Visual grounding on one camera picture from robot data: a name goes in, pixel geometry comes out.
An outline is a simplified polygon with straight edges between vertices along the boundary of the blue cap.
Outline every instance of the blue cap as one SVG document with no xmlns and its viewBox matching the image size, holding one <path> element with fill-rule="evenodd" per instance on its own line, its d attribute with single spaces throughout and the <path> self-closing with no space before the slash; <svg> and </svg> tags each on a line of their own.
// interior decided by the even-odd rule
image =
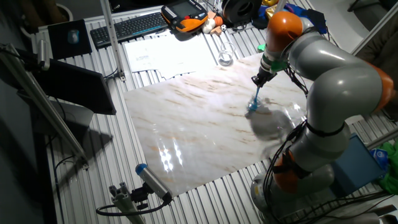
<svg viewBox="0 0 398 224">
<path fill-rule="evenodd" d="M 148 167 L 147 164 L 138 164 L 138 165 L 136 166 L 136 173 L 137 173 L 137 175 L 140 175 L 141 172 L 142 172 L 146 167 Z"/>
</svg>

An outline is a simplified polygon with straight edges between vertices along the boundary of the green object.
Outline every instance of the green object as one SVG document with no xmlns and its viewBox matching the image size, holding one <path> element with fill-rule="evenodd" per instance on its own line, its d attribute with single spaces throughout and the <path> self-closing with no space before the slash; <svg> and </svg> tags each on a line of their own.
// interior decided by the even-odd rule
<svg viewBox="0 0 398 224">
<path fill-rule="evenodd" d="M 265 44 L 259 45 L 259 46 L 257 47 L 257 51 L 258 51 L 259 53 L 264 52 L 265 50 L 266 50 L 266 45 L 265 45 Z"/>
<path fill-rule="evenodd" d="M 279 72 L 287 68 L 287 63 L 284 61 L 273 61 L 271 65 L 271 73 Z"/>
<path fill-rule="evenodd" d="M 389 142 L 379 147 L 387 151 L 389 167 L 386 176 L 379 181 L 380 186 L 390 194 L 398 194 L 398 142 L 392 145 Z"/>
</svg>

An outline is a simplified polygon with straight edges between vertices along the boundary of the blue brush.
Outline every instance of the blue brush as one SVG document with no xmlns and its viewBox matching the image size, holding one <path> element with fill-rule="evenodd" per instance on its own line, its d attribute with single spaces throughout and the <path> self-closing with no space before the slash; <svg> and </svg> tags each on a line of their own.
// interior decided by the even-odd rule
<svg viewBox="0 0 398 224">
<path fill-rule="evenodd" d="M 256 96 L 254 97 L 253 101 L 249 105 L 249 110 L 250 111 L 256 111 L 258 106 L 259 106 L 258 101 L 257 101 L 257 97 L 259 95 L 259 91 L 260 91 L 260 87 L 257 87 Z"/>
</svg>

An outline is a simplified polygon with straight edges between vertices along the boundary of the screen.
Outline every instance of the screen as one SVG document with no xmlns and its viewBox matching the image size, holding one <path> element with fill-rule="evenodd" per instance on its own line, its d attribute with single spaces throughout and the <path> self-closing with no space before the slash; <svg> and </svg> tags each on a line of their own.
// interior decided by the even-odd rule
<svg viewBox="0 0 398 224">
<path fill-rule="evenodd" d="M 37 64 L 37 55 L 17 50 L 25 62 Z M 48 71 L 33 72 L 45 94 L 82 105 L 94 113 L 116 114 L 102 74 L 50 59 Z"/>
<path fill-rule="evenodd" d="M 178 15 L 178 17 L 184 18 L 185 16 L 198 13 L 198 9 L 189 2 L 182 2 L 181 4 L 173 6 L 173 12 Z"/>
</svg>

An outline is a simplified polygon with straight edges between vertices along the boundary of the orange device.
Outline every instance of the orange device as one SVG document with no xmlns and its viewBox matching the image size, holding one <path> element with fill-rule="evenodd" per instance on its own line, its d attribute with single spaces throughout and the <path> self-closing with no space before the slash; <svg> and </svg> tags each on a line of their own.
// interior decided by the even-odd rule
<svg viewBox="0 0 398 224">
<path fill-rule="evenodd" d="M 207 20 L 206 9 L 194 0 L 183 0 L 163 6 L 161 13 L 172 29 L 191 32 Z"/>
</svg>

